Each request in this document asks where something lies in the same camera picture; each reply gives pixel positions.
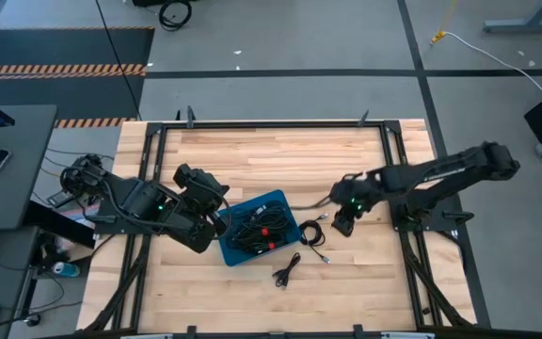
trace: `butcher block tabletop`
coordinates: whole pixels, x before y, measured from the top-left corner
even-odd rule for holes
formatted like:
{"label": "butcher block tabletop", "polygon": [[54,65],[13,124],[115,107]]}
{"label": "butcher block tabletop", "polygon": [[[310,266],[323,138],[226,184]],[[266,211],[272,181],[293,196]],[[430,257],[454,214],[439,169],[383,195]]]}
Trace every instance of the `butcher block tabletop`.
{"label": "butcher block tabletop", "polygon": [[[400,123],[408,162],[432,160],[424,120]],[[123,124],[116,175],[137,176],[146,126],[146,122]],[[147,179],[153,172],[157,138],[153,137]],[[386,165],[377,128],[170,130],[161,183],[179,191],[172,177],[183,163],[229,185],[226,198],[231,205],[280,189],[292,206],[318,202],[346,173]],[[388,204],[378,204],[357,220],[350,237],[330,228],[338,209],[331,204],[293,212],[297,223],[329,212],[330,217],[320,221],[326,243],[316,249],[330,264],[297,243],[229,267],[216,241],[197,254],[169,237],[154,237],[139,332],[185,333],[190,325],[198,332],[351,331],[354,324],[366,331],[414,331],[403,253]],[[475,322],[456,244],[431,232],[425,233],[425,241],[437,286],[462,316]],[[94,320],[118,287],[125,244],[126,235],[118,234],[93,258],[78,329]],[[297,251],[301,261],[292,270],[288,287],[277,288],[272,274],[287,267]],[[418,286],[425,306],[427,295],[419,280]],[[129,324],[134,292],[132,288],[127,294],[124,326]],[[430,315],[425,322],[432,323]]]}

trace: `hazard stripe tape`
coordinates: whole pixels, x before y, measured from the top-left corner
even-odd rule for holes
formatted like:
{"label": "hazard stripe tape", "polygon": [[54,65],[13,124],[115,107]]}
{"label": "hazard stripe tape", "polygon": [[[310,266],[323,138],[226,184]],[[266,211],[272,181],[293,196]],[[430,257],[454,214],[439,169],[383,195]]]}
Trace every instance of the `hazard stripe tape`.
{"label": "hazard stripe tape", "polygon": [[[154,26],[113,26],[108,29],[155,29]],[[0,30],[88,30],[105,29],[103,26],[94,27],[0,27]]]}
{"label": "hazard stripe tape", "polygon": [[[145,72],[125,72],[125,75],[146,76]],[[102,77],[102,76],[120,76],[121,72],[106,73],[61,73],[61,74],[28,74],[28,75],[0,75],[0,80],[9,79],[59,79],[69,77]]]}
{"label": "hazard stripe tape", "polygon": [[83,64],[83,65],[0,65],[0,74],[68,74],[68,73],[89,73],[115,75],[109,73],[141,73],[145,72],[142,64]]}
{"label": "hazard stripe tape", "polygon": [[55,128],[90,128],[117,127],[125,121],[135,121],[135,118],[92,118],[92,119],[61,119],[57,120]]}

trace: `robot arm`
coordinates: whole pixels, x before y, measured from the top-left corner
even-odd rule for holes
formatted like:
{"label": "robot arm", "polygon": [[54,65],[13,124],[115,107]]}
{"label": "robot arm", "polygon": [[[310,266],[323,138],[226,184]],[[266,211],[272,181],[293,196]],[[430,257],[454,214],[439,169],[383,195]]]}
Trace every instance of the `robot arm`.
{"label": "robot arm", "polygon": [[[415,218],[437,202],[483,180],[509,180],[519,169],[506,147],[484,142],[461,153],[438,158],[419,165],[386,166],[362,173],[347,174],[334,184],[329,193],[332,202],[342,208],[332,226],[345,236],[353,232],[354,219],[370,212],[379,202],[405,198],[401,213]],[[427,189],[416,189],[422,183],[441,180]]]}
{"label": "robot arm", "polygon": [[182,193],[155,181],[120,178],[103,169],[97,155],[89,154],[62,171],[60,184],[75,197],[87,194],[104,198],[100,211],[104,215],[90,218],[94,222],[126,222],[143,234],[166,234],[201,253],[217,238],[215,233],[224,234],[226,230],[215,212],[221,204],[227,204],[223,195],[229,187],[212,174],[186,164],[177,168],[173,179],[180,188],[185,187]]}

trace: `plug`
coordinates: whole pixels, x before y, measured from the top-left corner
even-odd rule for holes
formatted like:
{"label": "plug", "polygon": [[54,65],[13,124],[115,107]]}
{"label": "plug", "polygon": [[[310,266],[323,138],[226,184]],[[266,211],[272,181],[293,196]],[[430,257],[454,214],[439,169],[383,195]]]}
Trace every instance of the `plug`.
{"label": "plug", "polygon": [[432,38],[430,44],[433,45],[433,44],[439,42],[440,40],[442,40],[442,38],[444,38],[444,37],[446,37],[446,36],[447,36],[447,32],[445,32],[445,31],[439,31],[439,32],[437,33],[437,35],[436,35],[434,38]]}
{"label": "plug", "polygon": [[329,217],[329,213],[328,212],[325,212],[324,214],[322,214],[321,216],[317,217],[316,220],[323,220],[325,218]]}

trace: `concrete floor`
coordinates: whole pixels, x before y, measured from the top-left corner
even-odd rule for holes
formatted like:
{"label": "concrete floor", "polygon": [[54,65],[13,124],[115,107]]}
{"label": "concrete floor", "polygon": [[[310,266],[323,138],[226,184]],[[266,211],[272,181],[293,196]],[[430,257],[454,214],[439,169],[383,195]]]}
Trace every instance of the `concrete floor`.
{"label": "concrete floor", "polygon": [[[542,35],[494,35],[484,19],[514,19],[539,0],[459,1],[448,29],[497,57],[542,69]],[[101,0],[109,25],[154,25],[150,12],[121,0]],[[440,26],[449,0],[408,0],[426,69],[495,70],[502,66],[459,42],[428,42]],[[151,72],[287,69],[412,70],[399,8],[392,0],[200,0],[184,29],[156,29]],[[93,0],[7,0],[0,27],[101,26]],[[234,51],[242,51],[238,56]],[[537,79],[542,84],[542,77]],[[438,121],[450,153],[494,140],[521,163],[505,183],[481,183],[461,194],[470,238],[494,328],[542,331],[542,160],[522,116],[542,93],[522,77],[430,78]],[[199,119],[426,118],[414,77],[267,77],[148,79],[141,99],[145,120],[173,119],[192,105]],[[113,154],[119,128],[56,130],[51,147]],[[52,154],[70,164],[72,156]],[[48,170],[59,170],[45,163]],[[42,197],[59,190],[41,175]],[[62,281],[64,302],[81,299],[84,281]],[[59,291],[41,282],[35,304]],[[78,307],[59,309],[41,325],[14,326],[10,338],[69,333]]]}

